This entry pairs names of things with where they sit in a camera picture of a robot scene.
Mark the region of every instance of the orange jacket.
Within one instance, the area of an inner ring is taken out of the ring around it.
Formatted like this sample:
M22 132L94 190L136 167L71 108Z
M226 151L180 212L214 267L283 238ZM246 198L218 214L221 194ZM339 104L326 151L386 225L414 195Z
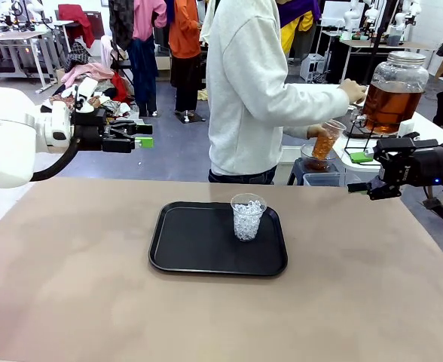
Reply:
M187 59L201 53L196 0L175 0L175 21L170 26L174 57Z

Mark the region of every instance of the glass jar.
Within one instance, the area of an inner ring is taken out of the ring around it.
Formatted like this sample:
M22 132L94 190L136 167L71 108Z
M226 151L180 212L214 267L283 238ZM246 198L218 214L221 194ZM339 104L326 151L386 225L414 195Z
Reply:
M393 51L377 66L362 111L368 130L397 133L399 124L412 118L429 80L425 59L422 54Z

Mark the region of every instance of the black serving tray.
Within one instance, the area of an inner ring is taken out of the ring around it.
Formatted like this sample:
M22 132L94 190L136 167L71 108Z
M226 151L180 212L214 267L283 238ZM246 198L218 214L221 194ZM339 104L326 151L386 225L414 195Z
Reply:
M149 250L151 264L164 272L274 277L287 266L279 216L269 207L257 237L234 234L230 204L175 202L165 206Z

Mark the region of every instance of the floor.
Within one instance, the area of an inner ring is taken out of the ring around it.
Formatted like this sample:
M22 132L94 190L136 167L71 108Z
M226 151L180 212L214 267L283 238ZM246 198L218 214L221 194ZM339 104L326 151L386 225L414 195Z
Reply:
M299 82L300 78L297 75L290 75L288 81ZM41 103L53 91L48 90L43 94L36 94L38 84L28 81L1 81L0 86L21 89L36 104ZM417 109L420 114L429 119L434 117L435 93L440 90L443 90L443 82L436 83L431 80L427 94ZM150 120L150 123L154 125L154 149L137 149L129 155L82 152L60 176L206 182L210 166L208 122L196 124L179 122L173 114L174 94L174 90L168 83L158 84L157 104L161 117ZM197 111L208 118L207 102L199 102ZM284 137L283 142L286 146L300 146L306 141ZM57 157L56 155L38 155L36 167L42 169L52 164ZM289 168L280 168L277 175L279 183L287 180L286 172ZM0 219L30 187L31 185L27 185L15 190L0 190ZM443 221L420 204L423 200L422 191L408 188L402 200L443 250Z

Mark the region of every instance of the pink cloth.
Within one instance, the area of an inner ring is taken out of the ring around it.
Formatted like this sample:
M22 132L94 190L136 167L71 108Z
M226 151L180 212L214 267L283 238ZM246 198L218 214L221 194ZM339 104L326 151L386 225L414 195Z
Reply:
M66 85L66 88L71 87L74 81L79 75L86 74L88 77L96 80L103 81L105 79L112 79L115 73L102 66L99 63L88 63L84 65L75 66L71 72L66 73L61 79L61 82Z
M157 28L167 24L167 4L164 0L135 0L134 1L134 30L133 38L146 41L153 35L153 12L158 16L154 21Z

